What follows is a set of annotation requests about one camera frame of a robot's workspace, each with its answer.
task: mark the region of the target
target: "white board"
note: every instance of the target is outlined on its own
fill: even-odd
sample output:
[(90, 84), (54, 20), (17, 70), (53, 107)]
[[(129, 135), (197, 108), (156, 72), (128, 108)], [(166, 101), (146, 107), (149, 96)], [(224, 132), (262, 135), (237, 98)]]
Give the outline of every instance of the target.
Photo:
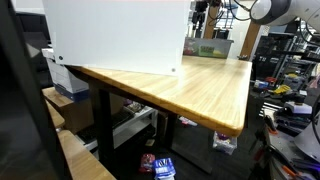
[(43, 0), (43, 4), (57, 63), (177, 74), (190, 0)]
[(11, 0), (18, 13), (44, 14), (42, 0)]

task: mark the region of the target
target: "wooden board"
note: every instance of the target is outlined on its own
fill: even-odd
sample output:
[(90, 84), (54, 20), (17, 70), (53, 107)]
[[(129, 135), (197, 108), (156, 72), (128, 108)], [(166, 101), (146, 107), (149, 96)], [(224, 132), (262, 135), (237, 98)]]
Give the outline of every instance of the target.
[(51, 104), (48, 101), (46, 101), (46, 103), (47, 103), (54, 127), (56, 129), (62, 128), (65, 123), (63, 117), (51, 106)]
[(178, 77), (73, 67), (207, 128), (239, 136), (251, 63), (184, 56)]
[(48, 101), (52, 102), (59, 109), (63, 108), (69, 104), (73, 104), (73, 101), (67, 97), (61, 95), (54, 87), (42, 89), (42, 93)]
[(115, 180), (70, 131), (63, 130), (58, 136), (73, 179)]
[(260, 27), (261, 25), (255, 24), (251, 21), (245, 41), (242, 45), (242, 50), (240, 53), (241, 56), (247, 55), (248, 58), (250, 58), (253, 46), (256, 42), (257, 35), (260, 31)]

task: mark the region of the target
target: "blue package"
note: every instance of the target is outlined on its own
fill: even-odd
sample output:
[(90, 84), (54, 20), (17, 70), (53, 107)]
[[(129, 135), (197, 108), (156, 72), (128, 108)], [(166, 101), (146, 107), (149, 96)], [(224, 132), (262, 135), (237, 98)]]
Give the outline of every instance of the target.
[(173, 177), (176, 174), (171, 158), (159, 159), (153, 162), (156, 179)]

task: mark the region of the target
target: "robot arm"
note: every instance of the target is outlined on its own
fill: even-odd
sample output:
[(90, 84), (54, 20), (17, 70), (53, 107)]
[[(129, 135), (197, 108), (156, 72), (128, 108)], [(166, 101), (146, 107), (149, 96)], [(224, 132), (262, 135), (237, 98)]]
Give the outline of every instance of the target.
[(256, 0), (250, 11), (257, 24), (281, 26), (300, 17), (320, 31), (320, 0)]

